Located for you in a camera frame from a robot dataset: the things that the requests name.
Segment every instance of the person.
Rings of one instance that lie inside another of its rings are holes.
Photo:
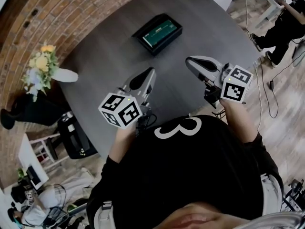
[[[198,115],[137,137],[118,129],[87,203],[91,229],[232,229],[279,212],[283,182],[261,135],[242,104],[220,102],[228,124]]]
[[[275,21],[275,26],[269,29],[265,36],[258,37],[251,34],[251,39],[259,51],[275,46],[273,53],[266,52],[266,57],[274,68],[283,59],[289,48],[289,42],[305,34],[305,0],[293,0],[291,4],[284,0],[276,2],[283,5],[285,10]]]
[[[15,207],[8,209],[10,220],[18,225],[39,227],[51,223],[59,218],[62,207],[72,198],[82,192],[82,189],[89,187],[93,182],[93,177],[86,168],[82,168],[79,174],[76,174],[61,184],[48,186],[39,196],[34,197],[34,203],[18,211]]]

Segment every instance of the white number print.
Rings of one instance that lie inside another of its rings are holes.
[[[170,131],[168,133],[160,133],[161,127],[159,127],[157,129],[155,129],[154,134],[159,139],[170,138],[179,131],[181,131],[184,135],[195,135],[201,128],[201,124],[202,124],[201,119],[199,119],[197,117],[190,117],[190,118],[186,118],[186,119],[192,119],[192,120],[196,121],[196,127],[193,130],[188,130],[188,129],[183,128],[181,125],[178,125],[175,129],[173,129],[172,131]]]

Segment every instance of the sleeve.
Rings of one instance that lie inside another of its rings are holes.
[[[92,189],[87,203],[87,215],[91,229],[94,229],[94,216],[96,211],[102,206],[103,202],[112,200],[113,198],[118,168],[119,164],[107,157],[106,164],[102,169],[102,178]]]
[[[278,167],[271,158],[270,154],[267,152],[266,147],[263,145],[262,136],[258,133],[255,140],[251,143],[246,143],[245,147],[256,159],[260,174],[262,175],[266,173],[274,176],[278,181],[283,193],[284,185],[282,178],[279,175]]]

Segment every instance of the shoe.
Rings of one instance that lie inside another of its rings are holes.
[[[252,33],[252,34],[250,35],[250,38],[251,38],[251,40],[253,41],[254,45],[256,46],[257,50],[258,50],[258,51],[262,51],[263,49],[261,49],[261,48],[259,47],[259,45],[257,44],[257,38],[258,38],[258,36],[255,35],[254,33]]]
[[[266,57],[270,60],[272,67],[277,68],[277,64],[273,63],[272,60],[271,60],[271,52],[270,51],[266,52]]]

